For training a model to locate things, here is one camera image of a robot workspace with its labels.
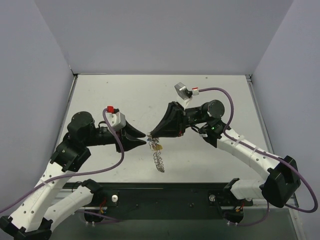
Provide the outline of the metal disc keyring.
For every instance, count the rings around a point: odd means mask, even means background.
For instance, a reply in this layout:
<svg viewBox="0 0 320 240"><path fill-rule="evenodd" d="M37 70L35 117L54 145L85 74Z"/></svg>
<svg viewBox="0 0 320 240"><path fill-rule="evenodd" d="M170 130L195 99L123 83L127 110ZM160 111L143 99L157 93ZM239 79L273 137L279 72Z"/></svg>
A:
<svg viewBox="0 0 320 240"><path fill-rule="evenodd" d="M159 150L159 151L154 150L154 145L160 145L159 138L152 137L151 133L149 132L147 134L147 141L148 141L148 145L149 145L151 151L153 152L152 156L153 156L153 161L155 163L156 169L160 173L164 173L165 167L164 167L163 159L161 157L162 152L161 152L161 150Z"/></svg>

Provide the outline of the yellow key tag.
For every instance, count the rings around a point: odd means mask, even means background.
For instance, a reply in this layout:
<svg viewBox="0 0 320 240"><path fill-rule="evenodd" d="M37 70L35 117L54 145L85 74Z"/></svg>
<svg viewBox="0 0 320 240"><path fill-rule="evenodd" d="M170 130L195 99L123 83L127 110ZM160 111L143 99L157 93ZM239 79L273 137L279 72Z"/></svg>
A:
<svg viewBox="0 0 320 240"><path fill-rule="evenodd" d="M154 149L155 151L160 151L160 150L163 149L163 147L162 147L160 144L155 144L155 145L153 146L153 149Z"/></svg>

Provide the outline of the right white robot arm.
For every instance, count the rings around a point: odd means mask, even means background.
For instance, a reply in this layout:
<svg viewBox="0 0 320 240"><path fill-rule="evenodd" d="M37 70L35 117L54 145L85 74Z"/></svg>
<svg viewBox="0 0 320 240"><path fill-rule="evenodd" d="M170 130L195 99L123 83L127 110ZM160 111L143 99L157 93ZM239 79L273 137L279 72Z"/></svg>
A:
<svg viewBox="0 0 320 240"><path fill-rule="evenodd" d="M226 189L234 198L265 199L275 207L284 207L301 185L296 161L290 156L281 158L265 152L245 140L222 121L224 113L225 107L219 100L192 108L183 108L173 101L150 135L153 138L176 138L183 136L187 128L192 128L205 142L230 153L260 175L260 180L233 179Z"/></svg>

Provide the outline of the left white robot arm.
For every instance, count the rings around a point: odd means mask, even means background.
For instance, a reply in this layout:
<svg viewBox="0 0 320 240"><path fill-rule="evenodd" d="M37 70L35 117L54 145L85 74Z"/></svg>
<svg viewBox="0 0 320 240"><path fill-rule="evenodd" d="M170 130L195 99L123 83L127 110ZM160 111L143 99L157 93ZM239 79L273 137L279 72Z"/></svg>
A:
<svg viewBox="0 0 320 240"><path fill-rule="evenodd" d="M88 179L52 203L68 180L80 175L79 169L91 156L90 147L114 144L116 151L124 154L146 144L145 133L131 126L118 109L104 109L102 116L106 126L96 125L87 111L73 115L37 185L17 201L20 206L11 215L0 218L5 233L15 240L48 240L53 230L79 208L103 201L103 187Z"/></svg>

